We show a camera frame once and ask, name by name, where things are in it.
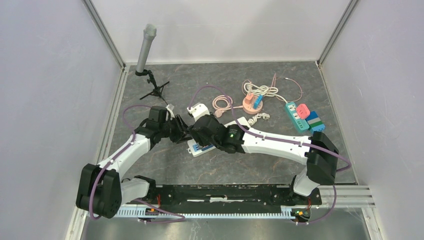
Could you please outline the white multicolour power strip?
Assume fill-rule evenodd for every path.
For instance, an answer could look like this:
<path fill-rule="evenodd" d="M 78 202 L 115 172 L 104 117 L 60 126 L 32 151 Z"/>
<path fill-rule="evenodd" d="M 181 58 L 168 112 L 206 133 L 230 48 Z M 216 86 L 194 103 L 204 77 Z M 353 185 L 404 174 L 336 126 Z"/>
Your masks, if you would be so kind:
<path fill-rule="evenodd" d="M 248 123 L 248 120 L 245 117 L 240 117 L 237 119 L 242 125 L 247 126 L 248 128 L 251 127 L 251 125 Z M 212 144 L 208 146 L 200 146 L 194 139 L 190 139 L 187 141 L 187 151 L 189 154 L 191 154 L 193 157 L 198 157 L 200 155 L 203 155 L 207 152 L 210 152 L 211 150 L 214 150 L 216 147 Z"/>

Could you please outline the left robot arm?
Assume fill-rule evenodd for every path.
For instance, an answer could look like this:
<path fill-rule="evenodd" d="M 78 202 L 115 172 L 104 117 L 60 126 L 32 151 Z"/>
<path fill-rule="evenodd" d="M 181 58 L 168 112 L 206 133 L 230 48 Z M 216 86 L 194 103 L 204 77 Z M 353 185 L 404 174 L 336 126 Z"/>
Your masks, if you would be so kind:
<path fill-rule="evenodd" d="M 82 168 L 76 207 L 98 220 L 114 217 L 121 205 L 135 200 L 153 203 L 157 198 L 155 180 L 143 176 L 122 180 L 131 166 L 162 139 L 175 144 L 188 141 L 189 127 L 168 106 L 152 106 L 148 117 L 131 128 L 130 137 L 118 150 L 98 164 L 88 163 Z"/>

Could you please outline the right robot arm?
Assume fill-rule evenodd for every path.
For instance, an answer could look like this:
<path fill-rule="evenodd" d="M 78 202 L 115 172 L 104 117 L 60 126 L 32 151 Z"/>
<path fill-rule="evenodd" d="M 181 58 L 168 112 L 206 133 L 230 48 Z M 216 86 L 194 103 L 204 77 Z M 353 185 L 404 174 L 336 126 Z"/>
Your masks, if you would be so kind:
<path fill-rule="evenodd" d="M 335 184 L 339 150 L 323 133 L 286 136 L 259 131 L 239 121 L 225 126 L 204 115 L 188 128 L 200 147 L 214 146 L 228 154 L 264 154 L 295 161 L 304 169 L 294 177 L 289 199 L 302 204 L 318 186 Z"/>

